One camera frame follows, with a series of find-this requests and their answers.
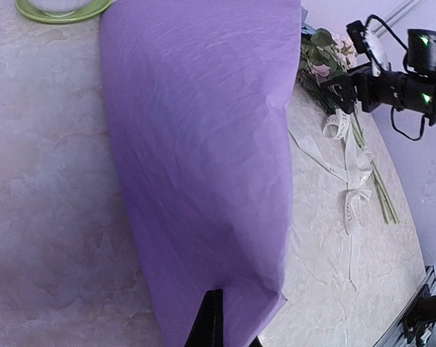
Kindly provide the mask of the purple wrapping paper sheet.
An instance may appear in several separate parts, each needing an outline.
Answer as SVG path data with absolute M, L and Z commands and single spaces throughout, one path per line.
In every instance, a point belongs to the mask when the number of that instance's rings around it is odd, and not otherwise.
M 284 305 L 292 214 L 287 109 L 299 1 L 117 1 L 100 23 L 109 133 L 167 346 L 223 291 L 223 342 Z

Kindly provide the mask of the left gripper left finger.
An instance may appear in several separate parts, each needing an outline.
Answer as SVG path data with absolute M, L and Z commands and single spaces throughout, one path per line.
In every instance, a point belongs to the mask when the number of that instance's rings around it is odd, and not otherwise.
M 207 291 L 185 347 L 223 347 L 223 291 Z

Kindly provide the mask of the green plate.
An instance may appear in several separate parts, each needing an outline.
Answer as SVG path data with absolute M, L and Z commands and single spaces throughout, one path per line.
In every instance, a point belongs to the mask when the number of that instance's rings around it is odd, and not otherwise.
M 112 1 L 90 1 L 78 9 L 59 12 L 42 11 L 33 6 L 30 1 L 15 1 L 14 5 L 17 11 L 29 20 L 43 24 L 63 25 L 92 19 L 106 11 L 112 5 Z

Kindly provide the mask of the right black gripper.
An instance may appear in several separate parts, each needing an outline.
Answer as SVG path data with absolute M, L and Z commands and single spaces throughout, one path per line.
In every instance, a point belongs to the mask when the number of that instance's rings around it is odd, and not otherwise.
M 320 84 L 324 92 L 343 112 L 353 112 L 357 100 L 362 110 L 372 112 L 379 105 L 405 109 L 408 75 L 403 72 L 384 71 L 378 77 L 372 73 L 372 64 L 367 63 Z

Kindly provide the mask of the white ceramic bowl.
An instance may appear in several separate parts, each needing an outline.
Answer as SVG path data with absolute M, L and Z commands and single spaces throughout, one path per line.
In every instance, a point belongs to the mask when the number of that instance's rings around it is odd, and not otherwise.
M 71 14 L 90 2 L 91 0 L 29 0 L 33 7 L 50 15 Z

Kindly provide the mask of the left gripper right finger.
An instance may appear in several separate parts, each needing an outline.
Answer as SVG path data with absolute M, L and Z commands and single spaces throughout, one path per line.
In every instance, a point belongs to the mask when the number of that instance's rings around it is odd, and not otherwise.
M 249 344 L 249 347 L 261 347 L 260 339 L 256 336 L 252 342 Z

